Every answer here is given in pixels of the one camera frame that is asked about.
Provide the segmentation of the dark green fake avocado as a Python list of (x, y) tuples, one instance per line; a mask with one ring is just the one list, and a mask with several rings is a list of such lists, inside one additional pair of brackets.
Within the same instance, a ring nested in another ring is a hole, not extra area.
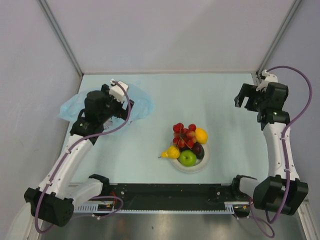
[(205, 156), (205, 151), (203, 148), (200, 148), (197, 152), (196, 152), (196, 157), (198, 160), (202, 160)]

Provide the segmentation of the yellow fake pear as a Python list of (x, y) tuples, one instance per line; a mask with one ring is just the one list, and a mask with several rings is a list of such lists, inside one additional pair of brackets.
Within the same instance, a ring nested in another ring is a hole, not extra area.
[(177, 159), (179, 156), (180, 150), (176, 146), (172, 145), (167, 150), (163, 151), (158, 158)]

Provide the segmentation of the yellow fake lemon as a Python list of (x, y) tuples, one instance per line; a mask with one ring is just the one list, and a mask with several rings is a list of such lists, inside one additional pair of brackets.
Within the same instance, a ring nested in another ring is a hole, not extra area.
[(203, 128), (197, 127), (195, 130), (195, 138), (199, 144), (206, 144), (209, 137)]

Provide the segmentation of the green fake apple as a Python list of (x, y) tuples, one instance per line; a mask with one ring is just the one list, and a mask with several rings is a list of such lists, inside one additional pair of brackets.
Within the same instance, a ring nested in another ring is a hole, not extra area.
[(197, 156), (191, 150), (184, 150), (180, 153), (179, 162), (185, 167), (192, 167), (196, 164)]

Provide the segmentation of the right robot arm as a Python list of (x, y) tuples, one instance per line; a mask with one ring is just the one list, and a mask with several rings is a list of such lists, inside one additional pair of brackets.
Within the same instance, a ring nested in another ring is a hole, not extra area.
[(290, 146), (290, 115), (282, 108), (289, 95), (289, 88), (281, 83), (269, 82), (258, 89), (256, 85), (244, 83), (235, 97), (236, 107), (241, 107), (248, 98), (245, 108), (257, 112), (268, 154), (268, 176), (265, 180), (237, 175), (230, 188), (231, 196), (242, 201), (253, 199), (256, 209), (268, 212), (281, 211), (292, 216), (309, 192), (306, 182), (300, 181), (295, 169)]

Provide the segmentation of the light blue printed plastic bag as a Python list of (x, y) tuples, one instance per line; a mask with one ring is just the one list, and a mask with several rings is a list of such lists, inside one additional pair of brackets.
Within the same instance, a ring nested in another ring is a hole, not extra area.
[[(100, 89), (100, 87), (91, 87), (89, 89), (80, 91), (61, 105), (59, 114), (57, 116), (60, 119), (73, 124), (77, 120), (80, 111), (85, 108), (85, 98), (87, 96), (87, 93)], [(128, 121), (129, 123), (146, 118), (149, 114), (151, 114), (154, 108), (154, 104), (148, 93), (140, 89), (138, 86), (129, 83), (128, 96), (131, 100), (134, 101), (134, 105), (131, 108), (131, 113)], [(103, 125), (103, 127), (104, 130), (108, 132), (117, 128), (123, 122), (123, 119), (112, 117)]]

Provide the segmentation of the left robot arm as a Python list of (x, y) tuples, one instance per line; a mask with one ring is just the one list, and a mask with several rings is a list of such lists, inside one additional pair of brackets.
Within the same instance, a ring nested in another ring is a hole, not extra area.
[(118, 131), (129, 121), (134, 101), (129, 98), (128, 90), (126, 83), (112, 80), (111, 85), (103, 84), (100, 90), (88, 92), (65, 149), (38, 187), (29, 187), (24, 193), (39, 233), (43, 233), (39, 220), (63, 227), (80, 205), (91, 199), (105, 200), (110, 196), (108, 178), (98, 174), (91, 175), (72, 192), (68, 188), (98, 138)]

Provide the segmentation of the dark red fake fruit slice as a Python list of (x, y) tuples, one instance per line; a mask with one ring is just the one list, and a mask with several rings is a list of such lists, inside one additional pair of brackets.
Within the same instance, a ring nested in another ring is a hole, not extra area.
[(197, 142), (193, 145), (191, 150), (196, 156), (200, 156), (200, 155), (204, 154), (204, 149), (203, 149), (202, 145)]

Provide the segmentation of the red fake strawberry bunch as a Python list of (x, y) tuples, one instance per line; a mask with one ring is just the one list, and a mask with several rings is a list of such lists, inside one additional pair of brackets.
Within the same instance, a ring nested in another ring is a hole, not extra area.
[(191, 150), (197, 142), (196, 129), (195, 124), (190, 124), (188, 128), (186, 128), (182, 122), (173, 125), (173, 145), (181, 151)]

